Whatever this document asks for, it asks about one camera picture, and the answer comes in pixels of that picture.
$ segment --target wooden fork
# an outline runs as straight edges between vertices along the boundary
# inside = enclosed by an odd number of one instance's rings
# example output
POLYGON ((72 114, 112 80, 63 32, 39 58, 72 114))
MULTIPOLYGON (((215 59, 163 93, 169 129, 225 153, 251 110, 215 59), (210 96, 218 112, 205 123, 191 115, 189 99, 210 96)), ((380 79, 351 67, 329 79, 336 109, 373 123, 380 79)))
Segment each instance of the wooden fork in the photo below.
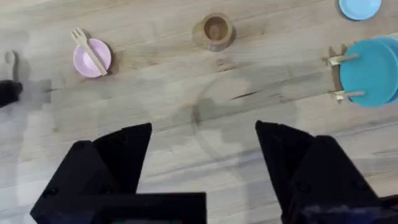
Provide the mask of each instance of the wooden fork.
POLYGON ((98 57, 95 55, 91 47, 88 45, 88 39, 86 34, 82 31, 81 28, 76 28, 72 31, 72 39, 76 42, 77 45, 82 46, 85 51, 87 52, 88 56, 92 59, 94 62, 95 66, 98 68, 98 70, 101 72, 101 75, 106 75, 108 72, 104 68, 104 66, 101 64, 100 60, 98 57))

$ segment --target wood grain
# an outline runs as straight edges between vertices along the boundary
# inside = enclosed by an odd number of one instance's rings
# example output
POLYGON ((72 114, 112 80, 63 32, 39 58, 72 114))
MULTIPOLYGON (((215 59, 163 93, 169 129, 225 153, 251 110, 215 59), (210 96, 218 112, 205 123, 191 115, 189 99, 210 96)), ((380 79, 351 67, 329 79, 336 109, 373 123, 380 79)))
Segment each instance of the wood grain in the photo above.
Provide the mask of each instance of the wood grain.
POLYGON ((0 109, 1 224, 33 223, 28 212, 73 142, 143 122, 154 133, 139 191, 204 190, 209 223, 280 223, 258 119, 334 136, 379 195, 397 193, 398 105, 339 105, 325 60, 397 32, 393 0, 362 22, 328 0, 0 3, 0 50, 19 54, 24 84, 21 101, 0 109), (212 12, 236 29, 219 53, 192 41, 212 12), (113 75, 75 71, 76 26, 112 48, 113 75))

